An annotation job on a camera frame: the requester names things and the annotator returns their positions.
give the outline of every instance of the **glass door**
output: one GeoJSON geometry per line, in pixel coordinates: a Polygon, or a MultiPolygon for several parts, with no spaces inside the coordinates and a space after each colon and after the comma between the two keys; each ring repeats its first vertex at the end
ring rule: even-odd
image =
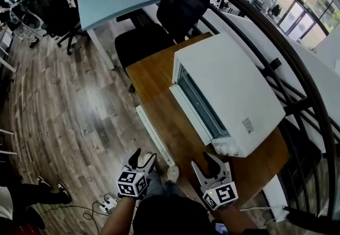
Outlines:
{"type": "Polygon", "coordinates": [[[279,24],[280,28],[286,33],[292,28],[294,23],[300,18],[304,12],[304,8],[299,3],[295,2],[286,14],[284,20],[279,24]]]}
{"type": "Polygon", "coordinates": [[[313,18],[305,13],[301,20],[293,27],[289,33],[289,37],[293,40],[298,40],[309,28],[314,25],[315,21],[313,18]]]}

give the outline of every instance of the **white appliance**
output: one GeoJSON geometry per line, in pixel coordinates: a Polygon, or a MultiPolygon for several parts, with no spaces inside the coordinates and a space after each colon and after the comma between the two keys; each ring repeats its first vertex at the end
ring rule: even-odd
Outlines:
{"type": "Polygon", "coordinates": [[[285,111],[243,49],[227,33],[175,53],[170,90],[205,145],[247,157],[285,111]]]}

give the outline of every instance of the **label sticker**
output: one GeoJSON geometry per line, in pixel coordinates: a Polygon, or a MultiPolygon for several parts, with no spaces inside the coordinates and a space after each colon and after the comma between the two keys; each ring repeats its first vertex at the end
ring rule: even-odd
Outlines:
{"type": "Polygon", "coordinates": [[[251,124],[249,118],[245,119],[244,121],[242,121],[246,131],[248,132],[248,134],[250,134],[251,132],[254,131],[253,125],[251,124]]]}

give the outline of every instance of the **power strip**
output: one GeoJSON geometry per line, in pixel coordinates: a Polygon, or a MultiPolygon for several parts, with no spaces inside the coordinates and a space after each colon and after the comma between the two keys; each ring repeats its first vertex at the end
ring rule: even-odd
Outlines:
{"type": "Polygon", "coordinates": [[[103,213],[109,215],[111,213],[111,210],[117,205],[117,201],[114,198],[110,197],[109,200],[102,203],[99,208],[103,213]]]}

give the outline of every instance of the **chair backrest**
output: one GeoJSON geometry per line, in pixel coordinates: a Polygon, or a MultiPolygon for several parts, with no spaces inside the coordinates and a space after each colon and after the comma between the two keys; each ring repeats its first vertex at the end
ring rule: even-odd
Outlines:
{"type": "Polygon", "coordinates": [[[161,0],[157,18],[177,43],[203,16],[210,0],[161,0]]]}
{"type": "Polygon", "coordinates": [[[28,10],[40,17],[46,24],[63,22],[70,6],[67,0],[30,0],[28,10]]]}

